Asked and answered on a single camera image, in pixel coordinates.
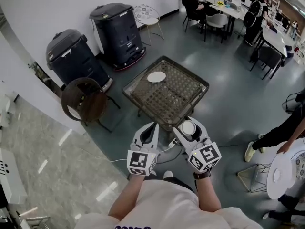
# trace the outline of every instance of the baseboard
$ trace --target baseboard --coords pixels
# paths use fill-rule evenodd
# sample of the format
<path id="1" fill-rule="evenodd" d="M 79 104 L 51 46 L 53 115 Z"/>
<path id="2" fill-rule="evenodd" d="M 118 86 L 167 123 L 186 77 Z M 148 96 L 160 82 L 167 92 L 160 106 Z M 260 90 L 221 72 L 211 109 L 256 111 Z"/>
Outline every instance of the baseboard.
<path id="1" fill-rule="evenodd" d="M 160 19 L 162 20 L 162 19 L 164 19 L 164 18 L 166 18 L 166 17 L 168 17 L 168 16 L 170 16 L 170 15 L 172 15 L 172 14 L 174 14 L 174 13 L 178 13 L 178 12 L 179 12 L 179 9 L 174 10 L 174 11 L 172 11 L 172 12 L 169 12 L 169 13 L 167 13 L 167 14 L 165 14 L 165 15 L 160 16 Z M 143 29 L 143 28 L 145 28 L 145 27 L 146 27 L 146 25 L 142 25 L 142 26 L 138 27 L 138 30 L 141 30 L 141 29 Z"/>

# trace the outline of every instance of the perforated tabletop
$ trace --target perforated tabletop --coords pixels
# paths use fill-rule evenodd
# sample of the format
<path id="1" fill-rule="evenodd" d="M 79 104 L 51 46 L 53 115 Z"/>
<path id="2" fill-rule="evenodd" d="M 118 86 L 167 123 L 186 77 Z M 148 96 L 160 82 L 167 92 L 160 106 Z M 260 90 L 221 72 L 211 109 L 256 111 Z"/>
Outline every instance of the perforated tabletop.
<path id="1" fill-rule="evenodd" d="M 161 71 L 166 78 L 151 83 L 147 76 Z M 123 93 L 166 131 L 178 126 L 202 99 L 209 84 L 171 59 L 162 56 L 124 88 Z"/>

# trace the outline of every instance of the hand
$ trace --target hand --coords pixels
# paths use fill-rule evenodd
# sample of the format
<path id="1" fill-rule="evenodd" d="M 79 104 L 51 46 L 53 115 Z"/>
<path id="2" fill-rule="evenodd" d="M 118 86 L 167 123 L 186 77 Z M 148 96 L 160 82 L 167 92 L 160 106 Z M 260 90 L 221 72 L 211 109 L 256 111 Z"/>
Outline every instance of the hand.
<path id="1" fill-rule="evenodd" d="M 290 146 L 291 146 L 291 143 L 286 142 L 276 153 L 279 154 L 279 153 L 283 152 L 283 154 L 284 154 L 289 150 Z"/>

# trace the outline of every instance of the floor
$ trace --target floor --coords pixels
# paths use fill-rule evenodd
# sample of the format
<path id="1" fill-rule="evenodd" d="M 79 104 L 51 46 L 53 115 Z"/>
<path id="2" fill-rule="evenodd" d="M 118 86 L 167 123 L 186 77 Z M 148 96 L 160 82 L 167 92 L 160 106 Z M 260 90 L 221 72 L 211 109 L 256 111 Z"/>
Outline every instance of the floor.
<path id="1" fill-rule="evenodd" d="M 50 216 L 54 228 L 72 229 L 81 215 L 108 213 L 127 184 L 125 176 L 87 134 L 71 132 L 22 98 L 16 108 L 0 143 L 14 153 L 28 193 L 25 204 L 10 205 L 13 215 L 38 207 L 23 219 Z"/>
<path id="2" fill-rule="evenodd" d="M 271 162 L 275 157 L 279 147 L 269 148 L 264 155 L 255 154 L 250 164 L 244 162 L 248 142 L 256 139 L 258 133 L 270 131 L 288 117 L 282 109 L 282 103 L 290 93 L 304 88 L 304 67 L 291 61 L 285 68 L 279 69 L 272 80 L 266 78 L 262 81 L 265 71 L 260 67 L 249 71 L 252 67 L 249 63 L 252 48 L 245 45 L 242 38 L 238 39 L 233 34 L 220 44 L 220 37 L 208 33 L 204 42 L 197 25 L 189 27 L 187 33 L 184 33 L 184 18 L 185 10 L 181 8 L 179 13 L 162 19 L 160 26 L 165 40 L 152 36 L 152 46 L 147 46 L 144 58 L 128 70 L 114 72 L 104 65 L 105 70 L 114 78 L 114 85 L 107 94 L 122 108 L 118 110 L 110 104 L 107 119 L 102 120 L 113 129 L 112 134 L 95 124 L 86 129 L 109 159 L 126 158 L 134 133 L 151 122 L 151 119 L 144 114 L 137 117 L 137 108 L 122 94 L 122 88 L 160 56 L 166 55 L 210 84 L 209 91 L 196 106 L 192 117 L 205 125 L 210 138 L 221 147 L 223 158 L 213 168 L 212 179 L 223 207 L 240 207 L 264 228 L 274 228 L 278 222 L 272 219 L 263 221 L 261 216 L 270 209 L 283 210 L 283 207 L 277 201 L 270 200 L 266 193 L 247 193 L 236 173 L 256 163 Z M 242 22 L 236 21 L 235 30 L 240 31 L 241 27 Z M 141 37 L 144 42 L 148 41 L 146 30 L 141 32 Z M 301 142 L 299 140 L 295 145 L 300 145 Z M 161 131 L 158 148 L 165 150 L 167 145 Z M 175 146 L 163 153 L 158 162 L 171 160 L 180 151 L 181 148 Z M 125 175 L 128 174 L 125 161 L 114 164 Z M 156 167 L 159 175 L 167 169 L 194 187 L 192 171 L 182 156 Z M 297 194 L 301 185 L 302 182 L 297 182 L 288 193 Z"/>

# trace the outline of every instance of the woman in black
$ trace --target woman in black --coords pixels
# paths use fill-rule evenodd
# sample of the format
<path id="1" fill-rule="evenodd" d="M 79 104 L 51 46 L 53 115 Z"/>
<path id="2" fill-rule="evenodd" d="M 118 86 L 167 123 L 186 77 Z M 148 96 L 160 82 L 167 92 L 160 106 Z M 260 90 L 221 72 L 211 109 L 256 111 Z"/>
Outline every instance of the woman in black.
<path id="1" fill-rule="evenodd" d="M 267 5 L 268 0 L 258 0 L 258 1 L 260 1 L 260 3 L 263 6 L 262 15 L 256 18 L 256 21 L 253 26 L 247 28 L 246 34 L 244 36 L 244 41 L 250 46 L 252 46 L 252 41 L 255 39 L 255 37 L 257 36 L 257 34 L 261 29 L 263 17 L 267 18 L 268 16 L 268 5 Z"/>
<path id="2" fill-rule="evenodd" d="M 211 8 L 209 2 L 199 2 L 198 0 L 182 0 L 183 6 L 186 8 L 186 13 L 189 18 L 199 20 L 201 24 L 204 24 L 206 15 L 214 15 L 217 10 Z"/>

